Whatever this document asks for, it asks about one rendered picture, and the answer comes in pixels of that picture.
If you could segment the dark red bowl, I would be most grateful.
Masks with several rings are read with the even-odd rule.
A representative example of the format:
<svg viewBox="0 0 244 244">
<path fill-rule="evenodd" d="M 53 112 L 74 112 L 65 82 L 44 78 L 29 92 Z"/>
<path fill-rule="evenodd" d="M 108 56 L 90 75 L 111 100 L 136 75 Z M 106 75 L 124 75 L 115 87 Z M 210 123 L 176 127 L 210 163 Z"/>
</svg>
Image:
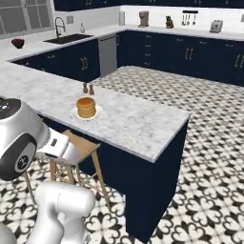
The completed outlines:
<svg viewBox="0 0 244 244">
<path fill-rule="evenodd" d="M 17 48 L 17 49 L 22 49 L 24 44 L 25 44 L 25 40 L 21 39 L 21 38 L 13 38 L 11 40 L 11 43 Z"/>
</svg>

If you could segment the black rail with hanging tools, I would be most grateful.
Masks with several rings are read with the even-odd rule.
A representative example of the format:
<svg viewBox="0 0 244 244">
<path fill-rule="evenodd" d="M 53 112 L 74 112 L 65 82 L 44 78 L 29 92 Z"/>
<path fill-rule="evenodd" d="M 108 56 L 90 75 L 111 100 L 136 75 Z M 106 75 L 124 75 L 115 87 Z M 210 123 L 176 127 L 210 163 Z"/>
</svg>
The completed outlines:
<svg viewBox="0 0 244 244">
<path fill-rule="evenodd" d="M 198 14 L 197 10 L 183 10 L 182 11 L 182 26 L 189 26 L 196 24 L 196 15 Z"/>
</svg>

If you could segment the dark blue dining counter cabinet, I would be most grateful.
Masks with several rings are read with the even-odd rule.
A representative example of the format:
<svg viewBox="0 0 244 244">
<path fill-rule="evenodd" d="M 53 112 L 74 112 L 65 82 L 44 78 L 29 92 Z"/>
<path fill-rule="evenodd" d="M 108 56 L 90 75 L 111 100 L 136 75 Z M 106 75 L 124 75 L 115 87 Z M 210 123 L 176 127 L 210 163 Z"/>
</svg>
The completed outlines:
<svg viewBox="0 0 244 244">
<path fill-rule="evenodd" d="M 155 162 L 72 130 L 95 144 L 104 181 L 126 196 L 126 231 L 146 243 L 175 194 L 187 128 L 182 127 Z"/>
</svg>

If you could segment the silver toaster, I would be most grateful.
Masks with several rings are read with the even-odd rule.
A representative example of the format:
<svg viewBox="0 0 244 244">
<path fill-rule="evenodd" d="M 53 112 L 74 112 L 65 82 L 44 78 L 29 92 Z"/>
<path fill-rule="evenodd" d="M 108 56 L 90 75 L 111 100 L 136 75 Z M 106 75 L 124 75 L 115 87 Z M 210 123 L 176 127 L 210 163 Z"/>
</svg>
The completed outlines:
<svg viewBox="0 0 244 244">
<path fill-rule="evenodd" d="M 220 33 L 222 30 L 222 26 L 223 26 L 222 20 L 213 20 L 213 22 L 211 23 L 210 32 Z"/>
</svg>

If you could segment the white plate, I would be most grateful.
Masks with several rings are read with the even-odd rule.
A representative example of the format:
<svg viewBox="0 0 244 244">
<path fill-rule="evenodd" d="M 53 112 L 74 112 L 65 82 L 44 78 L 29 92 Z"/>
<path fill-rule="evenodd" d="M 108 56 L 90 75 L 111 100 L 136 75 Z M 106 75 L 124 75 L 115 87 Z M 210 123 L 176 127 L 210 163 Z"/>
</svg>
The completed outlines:
<svg viewBox="0 0 244 244">
<path fill-rule="evenodd" d="M 83 120 L 83 121 L 91 121 L 91 120 L 95 119 L 96 117 L 99 117 L 99 116 L 103 113 L 103 109 L 102 109 L 101 106 L 96 105 L 95 108 L 96 108 L 96 113 L 95 113 L 95 115 L 92 116 L 92 117 L 89 117 L 89 118 L 81 117 L 81 116 L 78 114 L 78 109 L 77 109 L 77 108 L 72 108 L 72 109 L 71 109 L 71 111 L 70 111 L 70 116 L 71 116 L 72 118 L 79 119 L 79 120 Z"/>
</svg>

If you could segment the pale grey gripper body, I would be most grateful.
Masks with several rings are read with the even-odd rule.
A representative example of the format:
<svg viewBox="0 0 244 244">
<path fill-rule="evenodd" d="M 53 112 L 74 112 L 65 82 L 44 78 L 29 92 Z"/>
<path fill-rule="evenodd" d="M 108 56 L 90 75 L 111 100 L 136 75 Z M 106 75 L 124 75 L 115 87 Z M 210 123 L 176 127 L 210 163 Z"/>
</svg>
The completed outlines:
<svg viewBox="0 0 244 244">
<path fill-rule="evenodd" d="M 79 162 L 80 158 L 80 152 L 72 143 L 69 143 L 68 147 L 65 149 L 61 157 L 61 161 L 68 165 L 76 165 Z"/>
</svg>

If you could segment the wooden stool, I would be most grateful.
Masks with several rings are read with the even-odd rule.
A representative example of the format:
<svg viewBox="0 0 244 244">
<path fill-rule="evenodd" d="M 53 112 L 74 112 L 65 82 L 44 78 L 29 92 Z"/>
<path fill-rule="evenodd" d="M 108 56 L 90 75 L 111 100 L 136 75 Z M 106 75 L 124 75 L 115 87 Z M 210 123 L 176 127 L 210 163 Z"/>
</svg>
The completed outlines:
<svg viewBox="0 0 244 244">
<path fill-rule="evenodd" d="M 98 192 L 100 192 L 102 194 L 102 196 L 105 198 L 107 207 L 110 210 L 111 207 L 110 207 L 109 197 L 108 197 L 107 191 L 105 189 L 103 175 L 101 172 L 100 163 L 99 163 L 98 155 L 97 155 L 97 150 L 100 148 L 101 144 L 95 144 L 95 143 L 93 143 L 93 142 L 91 142 L 91 141 L 89 141 L 83 137 L 77 136 L 77 135 L 73 134 L 70 130 L 64 131 L 63 134 L 69 138 L 70 142 L 81 153 L 81 156 L 80 156 L 77 164 L 75 165 L 77 182 L 79 183 L 80 186 L 88 185 L 89 187 L 94 188 Z M 91 159 L 93 162 L 93 166 L 95 168 L 95 173 L 92 176 L 88 177 L 87 179 L 82 179 L 80 176 L 79 163 L 82 163 L 85 159 L 87 159 L 90 156 L 91 156 Z M 56 181 L 57 176 L 59 176 L 60 179 L 62 177 L 61 176 L 62 171 L 59 172 L 57 165 L 61 166 L 62 163 L 57 163 L 53 160 L 50 161 L 51 181 L 54 181 L 54 182 Z M 67 164 L 63 164 L 63 165 L 68 172 L 69 183 L 71 183 L 73 185 L 74 184 L 74 178 L 73 178 L 73 174 L 72 174 L 72 167 L 68 166 Z M 92 178 L 95 178 L 96 176 L 98 177 L 98 181 L 99 181 L 100 186 L 101 186 L 101 191 L 97 187 L 94 187 L 92 184 L 89 183 L 89 181 Z"/>
<path fill-rule="evenodd" d="M 30 194 L 30 199 L 32 201 L 33 204 L 36 204 L 35 202 L 35 198 L 34 198 L 34 192 L 32 190 L 31 187 L 31 182 L 30 182 L 30 178 L 28 175 L 28 172 L 32 169 L 32 167 L 37 164 L 39 169 L 42 169 L 42 167 L 46 164 L 49 164 L 51 161 L 47 158 L 47 157 L 34 157 L 33 160 L 31 161 L 30 166 L 28 167 L 28 169 L 22 174 L 22 176 L 25 179 L 25 182 L 27 184 L 27 188 Z"/>
</svg>

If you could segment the dark blue wall cupboards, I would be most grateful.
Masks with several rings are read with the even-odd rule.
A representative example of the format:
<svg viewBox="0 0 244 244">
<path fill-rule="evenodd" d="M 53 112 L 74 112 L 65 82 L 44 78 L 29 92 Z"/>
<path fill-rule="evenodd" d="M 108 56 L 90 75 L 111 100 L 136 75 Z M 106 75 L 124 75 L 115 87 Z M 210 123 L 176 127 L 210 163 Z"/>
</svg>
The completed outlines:
<svg viewBox="0 0 244 244">
<path fill-rule="evenodd" d="M 244 9 L 244 0 L 53 0 L 59 11 L 90 10 L 122 5 Z"/>
</svg>

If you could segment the stack of golden pancakes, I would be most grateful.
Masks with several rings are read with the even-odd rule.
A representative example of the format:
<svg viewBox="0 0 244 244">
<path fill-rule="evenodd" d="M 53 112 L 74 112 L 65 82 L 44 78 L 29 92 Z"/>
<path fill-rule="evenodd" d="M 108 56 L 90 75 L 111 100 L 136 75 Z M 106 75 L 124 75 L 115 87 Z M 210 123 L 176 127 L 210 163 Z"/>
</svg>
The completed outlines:
<svg viewBox="0 0 244 244">
<path fill-rule="evenodd" d="M 82 97 L 76 101 L 78 115 L 83 118 L 91 118 L 96 114 L 95 101 L 90 97 Z"/>
</svg>

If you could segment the grey dishwasher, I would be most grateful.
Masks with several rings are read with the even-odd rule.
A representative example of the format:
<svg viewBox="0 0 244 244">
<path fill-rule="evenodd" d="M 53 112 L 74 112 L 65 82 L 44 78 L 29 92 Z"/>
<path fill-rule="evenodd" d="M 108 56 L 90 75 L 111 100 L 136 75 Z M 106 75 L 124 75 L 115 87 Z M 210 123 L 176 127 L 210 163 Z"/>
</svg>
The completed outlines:
<svg viewBox="0 0 244 244">
<path fill-rule="evenodd" d="M 111 34 L 98 39 L 100 75 L 102 77 L 117 70 L 116 35 Z"/>
</svg>

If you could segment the dark blue sink cupboard run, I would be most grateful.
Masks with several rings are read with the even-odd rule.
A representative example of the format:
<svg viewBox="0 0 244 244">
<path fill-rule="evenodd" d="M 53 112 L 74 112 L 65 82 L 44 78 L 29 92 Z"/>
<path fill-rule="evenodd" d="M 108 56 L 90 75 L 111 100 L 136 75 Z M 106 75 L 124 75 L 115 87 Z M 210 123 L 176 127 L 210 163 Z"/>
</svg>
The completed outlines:
<svg viewBox="0 0 244 244">
<path fill-rule="evenodd" d="M 21 58 L 14 63 L 89 83 L 100 76 L 98 40 Z"/>
</svg>

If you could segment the black spring tap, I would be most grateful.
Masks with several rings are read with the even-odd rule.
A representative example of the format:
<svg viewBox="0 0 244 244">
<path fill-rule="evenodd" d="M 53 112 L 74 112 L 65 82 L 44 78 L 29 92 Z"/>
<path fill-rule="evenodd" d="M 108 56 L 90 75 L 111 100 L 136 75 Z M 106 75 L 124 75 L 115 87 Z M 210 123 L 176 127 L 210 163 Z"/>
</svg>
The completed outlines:
<svg viewBox="0 0 244 244">
<path fill-rule="evenodd" d="M 57 24 L 58 20 L 60 20 L 62 22 L 61 25 Z M 61 36 L 61 32 L 58 31 L 59 28 L 61 28 L 64 32 L 66 32 L 66 26 L 65 26 L 64 20 L 58 16 L 54 20 L 54 25 L 55 25 L 56 38 L 59 38 Z"/>
</svg>

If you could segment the grey framed window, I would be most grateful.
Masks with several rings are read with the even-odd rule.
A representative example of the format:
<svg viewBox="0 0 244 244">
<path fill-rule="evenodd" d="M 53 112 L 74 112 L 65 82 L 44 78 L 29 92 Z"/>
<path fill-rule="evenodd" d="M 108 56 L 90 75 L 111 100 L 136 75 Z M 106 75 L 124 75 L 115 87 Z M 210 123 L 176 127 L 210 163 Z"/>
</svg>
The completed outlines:
<svg viewBox="0 0 244 244">
<path fill-rule="evenodd" d="M 0 39 L 52 29 L 51 0 L 0 0 Z"/>
</svg>

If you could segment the black sink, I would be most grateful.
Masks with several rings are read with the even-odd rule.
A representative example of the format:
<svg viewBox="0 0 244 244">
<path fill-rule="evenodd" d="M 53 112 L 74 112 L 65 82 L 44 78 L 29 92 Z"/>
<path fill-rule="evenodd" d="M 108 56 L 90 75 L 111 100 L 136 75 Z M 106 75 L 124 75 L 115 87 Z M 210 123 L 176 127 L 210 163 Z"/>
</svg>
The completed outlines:
<svg viewBox="0 0 244 244">
<path fill-rule="evenodd" d="M 75 34 L 71 34 L 71 35 L 67 35 L 67 36 L 59 36 L 57 38 L 50 39 L 50 40 L 48 40 L 48 43 L 62 45 L 62 44 L 67 44 L 70 42 L 74 42 L 74 41 L 82 40 L 82 39 L 86 39 L 86 38 L 90 38 L 90 36 L 87 34 L 75 33 Z"/>
</svg>

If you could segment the dark blue long cupboard run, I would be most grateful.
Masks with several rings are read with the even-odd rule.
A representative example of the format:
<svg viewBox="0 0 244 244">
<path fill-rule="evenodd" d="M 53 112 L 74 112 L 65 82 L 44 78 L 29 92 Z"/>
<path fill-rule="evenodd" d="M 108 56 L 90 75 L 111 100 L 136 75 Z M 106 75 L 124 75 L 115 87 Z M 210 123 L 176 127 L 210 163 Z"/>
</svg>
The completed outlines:
<svg viewBox="0 0 244 244">
<path fill-rule="evenodd" d="M 117 63 L 244 87 L 244 41 L 139 30 L 116 35 Z"/>
</svg>

